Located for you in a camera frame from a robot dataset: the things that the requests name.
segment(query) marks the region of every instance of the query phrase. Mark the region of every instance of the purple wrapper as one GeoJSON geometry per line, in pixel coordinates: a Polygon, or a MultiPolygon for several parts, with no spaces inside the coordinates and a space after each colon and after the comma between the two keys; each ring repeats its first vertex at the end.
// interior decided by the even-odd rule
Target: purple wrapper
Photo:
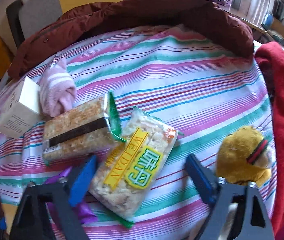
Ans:
{"type": "MultiPolygon", "coordinates": [[[[62,171],[60,174],[53,176],[51,178],[48,178],[44,184],[50,184],[55,183],[58,181],[61,177],[66,177],[72,170],[72,167],[67,168],[66,170],[62,171]]],[[[50,215],[58,227],[59,230],[61,230],[61,226],[58,219],[58,214],[55,210],[55,206],[53,203],[47,203],[48,209],[50,211],[50,215]]],[[[75,212],[75,214],[78,216],[79,221],[81,224],[88,224],[92,222],[98,221],[98,218],[96,215],[90,210],[88,204],[85,201],[82,201],[78,203],[75,207],[72,208],[72,210],[75,212]]]]}

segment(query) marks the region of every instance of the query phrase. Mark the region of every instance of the white box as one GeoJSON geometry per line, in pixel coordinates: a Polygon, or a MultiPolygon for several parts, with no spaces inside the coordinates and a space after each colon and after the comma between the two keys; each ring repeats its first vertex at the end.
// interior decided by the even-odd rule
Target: white box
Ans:
{"type": "Polygon", "coordinates": [[[1,110],[0,133],[18,139],[41,119],[40,87],[26,77],[1,110]]]}

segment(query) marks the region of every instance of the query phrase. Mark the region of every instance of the brown jacket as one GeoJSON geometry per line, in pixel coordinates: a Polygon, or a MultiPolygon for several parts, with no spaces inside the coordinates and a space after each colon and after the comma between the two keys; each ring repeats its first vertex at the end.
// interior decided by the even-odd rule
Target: brown jacket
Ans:
{"type": "Polygon", "coordinates": [[[141,25],[177,25],[197,31],[235,54],[253,53],[250,28],[211,0],[123,0],[76,7],[25,40],[8,70],[20,78],[71,44],[102,33],[141,25]]]}

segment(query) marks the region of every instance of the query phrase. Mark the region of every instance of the stuffed animal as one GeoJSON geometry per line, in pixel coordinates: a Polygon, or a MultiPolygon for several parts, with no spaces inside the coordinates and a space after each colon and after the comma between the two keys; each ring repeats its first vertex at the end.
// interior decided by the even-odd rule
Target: stuffed animal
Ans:
{"type": "Polygon", "coordinates": [[[224,138],[218,151],[216,176],[240,185],[253,181],[261,187],[271,177],[272,152],[258,130],[243,126],[224,138]]]}

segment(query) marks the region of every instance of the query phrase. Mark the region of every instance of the plastic snack bag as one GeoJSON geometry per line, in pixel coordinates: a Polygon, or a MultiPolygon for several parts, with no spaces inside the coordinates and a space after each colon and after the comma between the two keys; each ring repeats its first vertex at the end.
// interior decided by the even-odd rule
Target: plastic snack bag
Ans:
{"type": "Polygon", "coordinates": [[[121,122],[112,92],[83,103],[44,125],[43,159],[67,159],[112,147],[121,122]]]}
{"type": "Polygon", "coordinates": [[[109,151],[89,192],[115,214],[131,220],[168,158],[178,131],[134,107],[122,137],[126,143],[109,151]]]}

